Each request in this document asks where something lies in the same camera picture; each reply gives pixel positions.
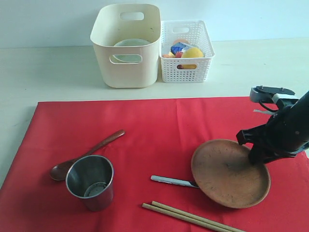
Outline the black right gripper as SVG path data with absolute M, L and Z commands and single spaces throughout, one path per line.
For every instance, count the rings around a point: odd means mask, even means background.
M 249 154 L 252 165 L 269 163 L 278 157 L 295 157 L 309 147 L 309 94 L 295 104 L 278 107 L 273 103 L 259 103 L 268 113 L 268 122 L 262 126 L 240 130 L 239 145 L 253 144 Z

